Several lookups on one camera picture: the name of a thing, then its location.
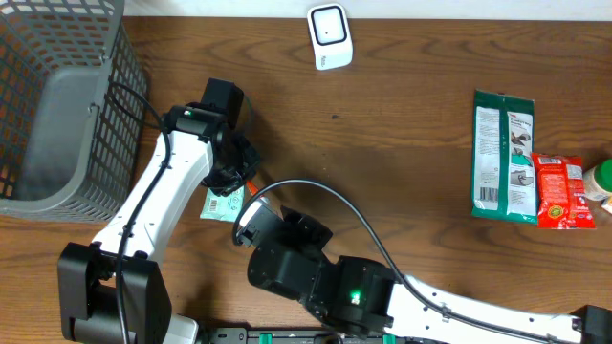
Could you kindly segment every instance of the yellow logo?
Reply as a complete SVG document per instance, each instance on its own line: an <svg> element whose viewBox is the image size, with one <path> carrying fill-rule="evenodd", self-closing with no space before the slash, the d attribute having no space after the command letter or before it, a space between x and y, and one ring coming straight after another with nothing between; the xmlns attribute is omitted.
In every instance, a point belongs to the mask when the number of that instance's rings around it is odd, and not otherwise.
<svg viewBox="0 0 612 344"><path fill-rule="evenodd" d="M553 205L548 209L548 216L551 219L556 219L563 215L563 207L560 205Z"/></svg>

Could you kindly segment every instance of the plastic basket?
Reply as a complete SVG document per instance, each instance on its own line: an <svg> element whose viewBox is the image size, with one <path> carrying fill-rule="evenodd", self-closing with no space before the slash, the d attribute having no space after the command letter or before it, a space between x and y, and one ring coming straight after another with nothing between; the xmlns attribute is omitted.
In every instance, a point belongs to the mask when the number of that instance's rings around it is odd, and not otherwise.
<svg viewBox="0 0 612 344"><path fill-rule="evenodd" d="M142 130L109 80L147 84L122 0L0 1L0 213L108 221L129 192ZM137 118L138 101L115 88Z"/></svg>

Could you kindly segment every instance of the jar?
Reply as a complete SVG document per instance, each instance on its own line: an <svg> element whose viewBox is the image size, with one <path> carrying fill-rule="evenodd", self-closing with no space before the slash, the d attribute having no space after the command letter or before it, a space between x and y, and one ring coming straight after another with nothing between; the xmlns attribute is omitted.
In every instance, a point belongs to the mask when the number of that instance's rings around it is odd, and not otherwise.
<svg viewBox="0 0 612 344"><path fill-rule="evenodd" d="M612 197L612 159L584 172L582 179L587 199L603 201Z"/></svg>

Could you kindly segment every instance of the wood grain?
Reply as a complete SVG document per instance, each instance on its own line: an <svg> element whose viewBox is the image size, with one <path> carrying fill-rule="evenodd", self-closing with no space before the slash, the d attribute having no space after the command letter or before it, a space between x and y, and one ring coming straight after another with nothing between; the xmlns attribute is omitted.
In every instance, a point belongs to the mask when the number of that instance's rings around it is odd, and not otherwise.
<svg viewBox="0 0 612 344"><path fill-rule="evenodd" d="M546 231L470 216L474 89L535 99L535 150L612 156L612 24L353 20L350 66L315 70L305 20L128 18L160 111L200 99L209 77L251 98L257 182L315 178L359 205L405 271L468 297L532 312L612 308L612 215L597 231ZM157 133L142 135L138 173ZM333 258L381 260L338 201L306 187L275 194L319 218ZM175 312L208 324L315 326L295 302L252 288L249 249L230 224L199 219L196 191L172 237L164 280ZM55 263L102 226L0 225L0 341L61 343Z"/></svg>

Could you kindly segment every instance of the red packet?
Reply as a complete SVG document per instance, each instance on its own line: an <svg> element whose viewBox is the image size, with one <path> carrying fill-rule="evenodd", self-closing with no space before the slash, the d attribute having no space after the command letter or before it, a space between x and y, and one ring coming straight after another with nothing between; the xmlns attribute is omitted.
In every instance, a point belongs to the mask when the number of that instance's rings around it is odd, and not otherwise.
<svg viewBox="0 0 612 344"><path fill-rule="evenodd" d="M584 197L582 159L533 153L539 211L537 227L549 229L595 229Z"/></svg>

